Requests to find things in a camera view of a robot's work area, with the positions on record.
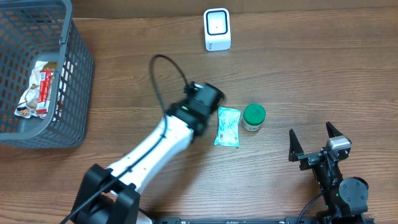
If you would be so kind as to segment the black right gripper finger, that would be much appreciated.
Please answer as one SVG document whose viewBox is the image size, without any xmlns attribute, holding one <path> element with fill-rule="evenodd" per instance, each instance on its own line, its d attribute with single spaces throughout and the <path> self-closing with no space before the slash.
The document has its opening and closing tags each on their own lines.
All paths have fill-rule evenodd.
<svg viewBox="0 0 398 224">
<path fill-rule="evenodd" d="M 304 152 L 293 129 L 289 130 L 289 144 L 289 161 L 299 161 L 299 156 L 304 155 Z"/>
<path fill-rule="evenodd" d="M 326 122 L 326 130 L 328 132 L 329 138 L 335 138 L 342 136 L 343 134 L 339 132 L 329 121 Z"/>
</svg>

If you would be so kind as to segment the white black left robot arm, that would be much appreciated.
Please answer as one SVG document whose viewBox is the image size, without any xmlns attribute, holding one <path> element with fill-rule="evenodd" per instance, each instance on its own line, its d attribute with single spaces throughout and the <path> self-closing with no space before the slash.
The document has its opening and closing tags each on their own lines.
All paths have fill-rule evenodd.
<svg viewBox="0 0 398 224">
<path fill-rule="evenodd" d="M 73 223 L 153 223 L 139 209 L 140 197 L 174 155 L 201 136 L 224 93 L 206 83 L 191 83 L 185 99 L 173 103 L 156 129 L 122 159 L 86 172 L 66 220 Z"/>
</svg>

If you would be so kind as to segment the teal tissue packet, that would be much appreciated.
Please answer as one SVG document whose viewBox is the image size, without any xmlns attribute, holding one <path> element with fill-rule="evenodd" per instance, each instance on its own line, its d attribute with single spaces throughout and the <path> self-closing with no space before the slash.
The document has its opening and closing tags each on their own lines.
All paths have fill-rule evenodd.
<svg viewBox="0 0 398 224">
<path fill-rule="evenodd" d="M 218 132 L 214 145 L 239 147 L 239 123 L 241 111 L 220 106 L 218 108 Z"/>
</svg>

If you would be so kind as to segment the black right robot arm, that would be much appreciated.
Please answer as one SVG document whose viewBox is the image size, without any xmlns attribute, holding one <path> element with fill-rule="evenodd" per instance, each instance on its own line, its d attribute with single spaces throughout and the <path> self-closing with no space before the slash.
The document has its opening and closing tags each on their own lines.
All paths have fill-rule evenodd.
<svg viewBox="0 0 398 224">
<path fill-rule="evenodd" d="M 352 141 L 339 132 L 330 122 L 326 123 L 328 140 L 318 152 L 304 153 L 293 129 L 289 130 L 289 161 L 299 161 L 300 170 L 312 170 L 320 193 L 300 212 L 292 223 L 374 223 L 366 218 L 369 185 L 360 177 L 345 179 L 338 163 L 349 157 Z M 317 212 L 314 217 L 304 214 L 320 197 L 325 201 L 326 210 Z"/>
</svg>

